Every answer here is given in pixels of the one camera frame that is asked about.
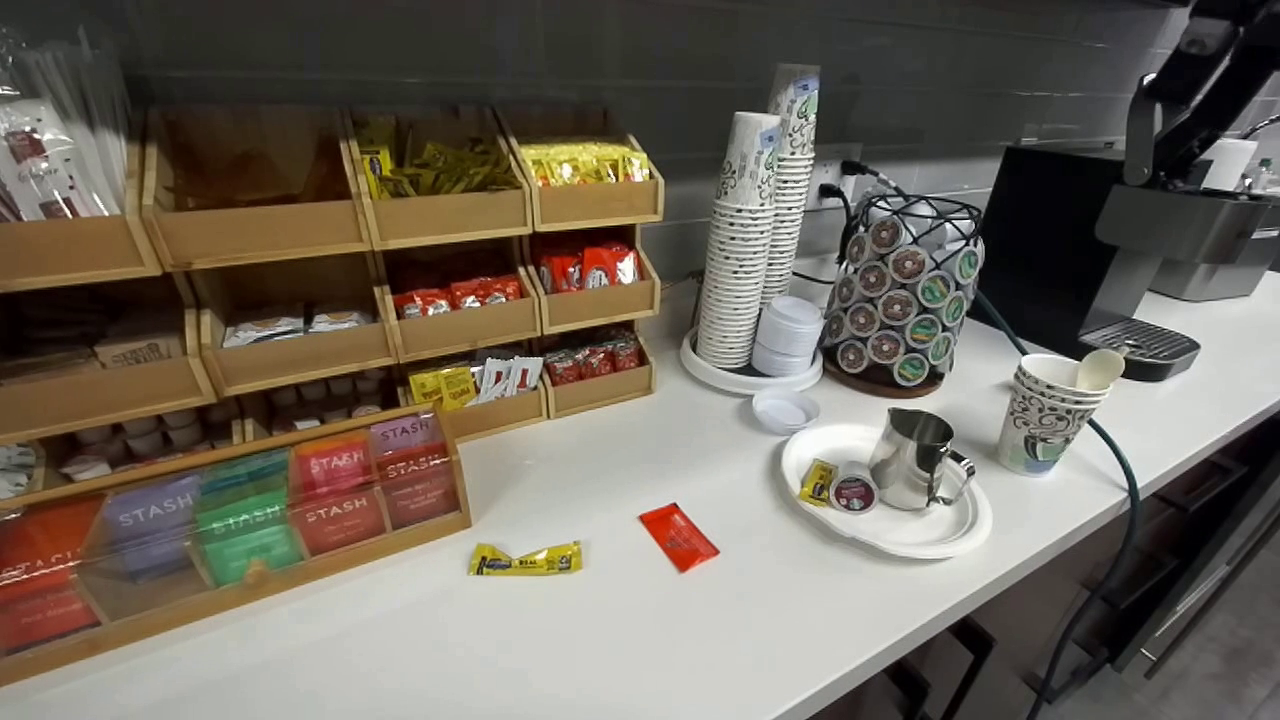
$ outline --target coffee machine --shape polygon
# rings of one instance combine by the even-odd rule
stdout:
[[[1191,368],[1191,335],[1133,312],[1148,287],[1181,298],[1195,286],[1184,299],[1253,292],[1280,257],[1280,199],[1191,183],[1195,159],[1274,67],[1272,0],[1199,0],[1163,67],[1138,82],[1122,153],[1006,150],[982,218],[978,292],[1010,332],[1062,356],[1120,350],[1133,380]]]

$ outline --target coffee maker drip tray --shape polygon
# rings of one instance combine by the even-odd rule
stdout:
[[[1104,326],[1079,332],[1079,346],[1083,346],[1083,351],[1086,350],[1122,351],[1122,378],[1133,378],[1133,380],[1174,378],[1199,356],[1199,346],[1191,335],[1181,335],[1171,327],[1143,326],[1133,315],[1117,315],[1117,322],[1104,322]]]

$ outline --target white plate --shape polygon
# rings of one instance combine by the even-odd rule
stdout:
[[[789,497],[796,502],[812,461],[869,465],[877,441],[881,441],[881,428],[869,428],[869,424],[825,424],[825,428],[796,433],[783,446],[783,461],[779,461]],[[944,506],[927,511],[898,511],[886,506],[871,506],[869,511],[839,511],[839,508],[817,508],[817,506],[800,506],[800,508],[820,523],[826,523],[832,532],[871,544],[898,562],[952,562],[993,538],[993,506],[975,481],[968,485],[954,508],[944,508]]]
[[[756,378],[756,371],[724,371],[724,368],[701,360],[701,356],[691,351],[691,335],[694,335],[694,332],[687,332],[684,346],[678,346],[678,364],[684,364],[684,371],[687,371],[691,380],[701,380],[701,386],[708,386],[708,390],[715,390],[715,394],[730,394],[730,395],[751,395],[751,394],[763,394],[763,390],[808,394],[812,386],[825,380],[825,356],[820,356],[820,351],[817,351],[812,364],[808,364],[804,371],[796,371],[796,378]]]

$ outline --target white countertop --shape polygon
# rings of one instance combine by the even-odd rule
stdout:
[[[464,446],[476,529],[0,690],[8,720],[138,717],[808,717],[1015,583],[1122,508],[1120,468],[1079,438],[1055,477],[993,465],[1010,350],[982,326],[916,402],[961,428],[996,508],[982,550],[902,565],[812,523],[779,489],[779,438],[739,395],[684,378],[687,286],[647,326],[652,402]],[[1122,380],[1098,421],[1148,489],[1280,406],[1280,282],[1253,299],[1143,322],[1205,346],[1167,386]],[[882,402],[825,380],[820,424],[882,424]],[[718,544],[678,575],[638,529],[659,506]],[[470,544],[584,542],[575,575],[469,575]]]

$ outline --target mug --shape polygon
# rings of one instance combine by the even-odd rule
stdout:
[[[925,511],[961,506],[975,468],[946,448],[952,424],[931,411],[891,409],[871,454],[871,481],[886,508]]]

